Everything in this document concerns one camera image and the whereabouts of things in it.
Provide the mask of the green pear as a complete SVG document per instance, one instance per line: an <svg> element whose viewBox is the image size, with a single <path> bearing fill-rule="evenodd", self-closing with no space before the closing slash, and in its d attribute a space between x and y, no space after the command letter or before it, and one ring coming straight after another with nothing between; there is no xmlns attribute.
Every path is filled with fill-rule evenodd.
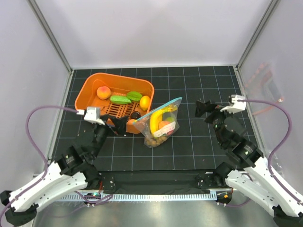
<svg viewBox="0 0 303 227"><path fill-rule="evenodd" d="M168 118L165 119L165 121L174 122L175 118L174 117L168 117Z"/></svg>

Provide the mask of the yellow banana bunch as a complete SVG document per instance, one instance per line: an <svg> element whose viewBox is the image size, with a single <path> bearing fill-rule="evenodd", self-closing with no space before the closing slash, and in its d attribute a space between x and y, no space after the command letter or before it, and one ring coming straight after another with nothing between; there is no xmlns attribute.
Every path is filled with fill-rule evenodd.
<svg viewBox="0 0 303 227"><path fill-rule="evenodd" d="M162 121L162 115L167 112L173 112L176 111L176 106L165 106L163 108L157 108L156 110L152 111L151 117L150 117L150 130L152 136L154 136L154 133L159 129L159 123Z"/></svg>

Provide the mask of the brown longan bunch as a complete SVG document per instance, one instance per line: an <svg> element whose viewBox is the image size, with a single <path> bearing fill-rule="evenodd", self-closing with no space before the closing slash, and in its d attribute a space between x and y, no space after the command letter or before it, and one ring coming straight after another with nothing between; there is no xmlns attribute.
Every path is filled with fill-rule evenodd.
<svg viewBox="0 0 303 227"><path fill-rule="evenodd" d="M166 140L167 140L166 136L160 136L157 138L145 138L144 143L148 147L156 147L162 144L163 142L165 142Z"/></svg>

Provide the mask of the clear zip top bag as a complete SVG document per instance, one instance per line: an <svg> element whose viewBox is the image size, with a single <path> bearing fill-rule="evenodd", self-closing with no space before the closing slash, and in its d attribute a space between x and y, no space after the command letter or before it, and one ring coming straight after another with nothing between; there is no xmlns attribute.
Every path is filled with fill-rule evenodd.
<svg viewBox="0 0 303 227"><path fill-rule="evenodd" d="M175 98L140 117L133 126L144 136L144 144L155 148L164 143L178 129L178 108L182 97Z"/></svg>

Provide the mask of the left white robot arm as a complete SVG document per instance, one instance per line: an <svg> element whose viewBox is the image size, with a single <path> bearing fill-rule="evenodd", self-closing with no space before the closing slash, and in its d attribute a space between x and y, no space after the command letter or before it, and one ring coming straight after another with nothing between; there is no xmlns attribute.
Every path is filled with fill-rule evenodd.
<svg viewBox="0 0 303 227"><path fill-rule="evenodd" d="M82 132L39 176L18 190L0 194L1 203L7 207L4 213L7 222L22 226L62 196L100 185L101 176L91 161L98 156L108 136L126 134L128 117L106 114L100 120L111 120L112 125L97 123Z"/></svg>

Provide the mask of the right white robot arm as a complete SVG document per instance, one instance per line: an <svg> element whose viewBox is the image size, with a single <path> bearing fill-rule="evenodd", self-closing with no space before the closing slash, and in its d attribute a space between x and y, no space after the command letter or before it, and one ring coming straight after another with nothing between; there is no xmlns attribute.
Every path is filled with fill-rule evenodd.
<svg viewBox="0 0 303 227"><path fill-rule="evenodd" d="M288 120L288 129L282 141L268 157L251 141L244 138L246 129L234 117L244 111L246 99L239 95L229 97L229 105L222 106L211 101L196 101L196 117L209 113L205 122L213 126L218 145L226 156L242 172L227 163L220 164L213 171L213 181L218 187L229 186L256 202L272 217L279 227L301 227L303 225L303 196L296 191L271 165L274 153L287 140L292 121L288 112L282 112Z"/></svg>

